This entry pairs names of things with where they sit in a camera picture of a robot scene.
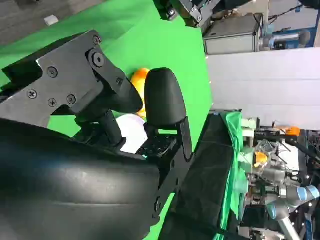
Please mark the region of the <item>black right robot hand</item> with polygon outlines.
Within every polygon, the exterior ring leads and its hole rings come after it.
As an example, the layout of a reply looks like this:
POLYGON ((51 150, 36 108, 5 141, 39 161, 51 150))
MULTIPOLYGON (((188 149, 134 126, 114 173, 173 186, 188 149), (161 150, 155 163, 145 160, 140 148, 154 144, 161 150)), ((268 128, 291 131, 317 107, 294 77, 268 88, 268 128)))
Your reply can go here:
POLYGON ((0 237, 141 240, 193 161, 183 94, 169 68, 145 97, 95 30, 5 67, 0 91, 0 237))

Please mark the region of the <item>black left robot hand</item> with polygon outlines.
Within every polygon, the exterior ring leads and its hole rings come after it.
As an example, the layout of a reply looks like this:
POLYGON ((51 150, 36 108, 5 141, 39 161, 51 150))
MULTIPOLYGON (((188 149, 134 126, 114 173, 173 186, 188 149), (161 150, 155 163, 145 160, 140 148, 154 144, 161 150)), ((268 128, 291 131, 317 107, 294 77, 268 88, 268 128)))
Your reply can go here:
POLYGON ((220 0, 154 0, 153 3, 165 21, 180 16, 187 27, 200 28, 212 16, 220 0))

